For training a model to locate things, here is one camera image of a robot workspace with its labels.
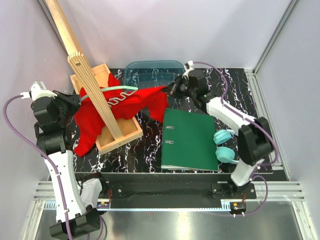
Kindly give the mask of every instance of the black marble table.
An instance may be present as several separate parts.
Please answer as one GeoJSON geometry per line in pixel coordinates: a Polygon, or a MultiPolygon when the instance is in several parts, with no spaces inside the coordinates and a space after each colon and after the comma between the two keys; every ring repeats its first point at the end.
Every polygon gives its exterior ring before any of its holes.
{"type": "MultiPolygon", "coordinates": [[[[220,75],[212,68],[202,68],[205,73],[207,84],[216,93],[222,94],[224,82],[220,75]]],[[[255,103],[252,98],[250,86],[244,69],[222,68],[222,73],[229,82],[229,89],[226,101],[242,112],[257,117],[255,103]]],[[[121,82],[124,77],[124,69],[111,69],[113,75],[121,82]]],[[[157,76],[165,73],[166,69],[152,69],[157,76]]],[[[204,114],[198,110],[191,99],[186,97],[183,100],[171,101],[171,108],[188,111],[192,113],[204,114]]],[[[203,171],[172,171],[161,169],[162,133],[163,125],[149,117],[147,109],[143,109],[136,115],[136,118],[143,130],[143,136],[123,145],[106,154],[100,154],[94,146],[84,157],[74,156],[75,172],[106,172],[106,173],[203,173],[203,171]]],[[[80,131],[74,119],[68,124],[72,132],[72,144],[75,148],[78,144],[80,131]]],[[[227,129],[221,121],[215,119],[216,130],[227,129]]],[[[224,144],[237,152],[237,139],[234,137],[224,144]]],[[[232,173],[234,164],[221,163],[219,173],[232,173]]],[[[259,172],[272,172],[270,166],[261,167],[259,172]]]]}

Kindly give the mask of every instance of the blue headphones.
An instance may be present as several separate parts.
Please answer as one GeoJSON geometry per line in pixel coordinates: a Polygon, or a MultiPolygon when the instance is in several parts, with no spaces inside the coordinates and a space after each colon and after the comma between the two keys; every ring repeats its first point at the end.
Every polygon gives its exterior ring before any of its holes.
{"type": "MultiPolygon", "coordinates": [[[[235,134],[233,130],[221,129],[214,134],[213,141],[217,145],[223,144],[232,138],[232,134],[235,134]]],[[[216,158],[222,163],[237,164],[239,162],[235,160],[235,156],[236,156],[235,152],[226,146],[218,147],[215,151],[215,154],[216,154],[216,158]]]]}

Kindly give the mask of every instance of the green folder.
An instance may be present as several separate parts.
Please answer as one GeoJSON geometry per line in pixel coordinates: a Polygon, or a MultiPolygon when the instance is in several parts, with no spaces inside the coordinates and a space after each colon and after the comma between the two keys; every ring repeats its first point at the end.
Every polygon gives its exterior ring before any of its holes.
{"type": "Polygon", "coordinates": [[[212,116],[167,108],[163,121],[161,168],[218,171],[212,116]]]}

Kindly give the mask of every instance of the wooden base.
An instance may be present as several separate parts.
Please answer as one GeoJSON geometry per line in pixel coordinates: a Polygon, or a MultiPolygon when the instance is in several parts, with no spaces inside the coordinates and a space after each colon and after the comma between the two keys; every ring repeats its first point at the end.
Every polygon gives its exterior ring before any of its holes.
{"type": "MultiPolygon", "coordinates": [[[[108,87],[108,78],[110,74],[110,70],[108,66],[104,63],[99,66],[95,66],[92,68],[92,72],[94,74],[94,77],[100,87],[107,88],[108,87]]],[[[82,85],[77,78],[76,75],[70,76],[71,82],[73,84],[73,87],[75,89],[75,92],[79,94],[82,85]]],[[[135,117],[132,119],[123,119],[119,118],[116,120],[116,123],[121,129],[121,132],[123,134],[123,137],[115,140],[113,136],[111,135],[109,129],[107,126],[105,126],[102,129],[101,134],[96,139],[96,146],[98,148],[98,151],[101,154],[105,154],[107,152],[110,152],[113,149],[116,149],[122,145],[125,145],[132,140],[135,140],[137,138],[140,138],[143,135],[142,129],[135,117]]]]}

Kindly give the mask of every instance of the red fabric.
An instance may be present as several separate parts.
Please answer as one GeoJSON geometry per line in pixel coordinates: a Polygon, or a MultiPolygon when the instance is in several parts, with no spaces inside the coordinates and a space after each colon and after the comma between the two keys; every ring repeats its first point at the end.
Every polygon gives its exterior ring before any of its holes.
{"type": "MultiPolygon", "coordinates": [[[[119,85],[119,80],[110,73],[108,86],[114,87],[119,85]]],[[[140,89],[131,96],[127,96],[125,100],[111,107],[115,119],[131,119],[141,109],[148,107],[150,117],[162,123],[165,109],[168,107],[167,95],[161,91],[163,88],[164,86],[140,89]]],[[[106,99],[114,97],[121,99],[121,92],[122,90],[105,91],[103,95],[106,99]]],[[[86,95],[86,92],[82,88],[80,96],[83,97],[84,95],[86,95]]],[[[105,123],[89,98],[81,102],[81,107],[74,115],[74,119],[80,129],[79,144],[74,151],[82,157],[94,146],[105,123]]]]}

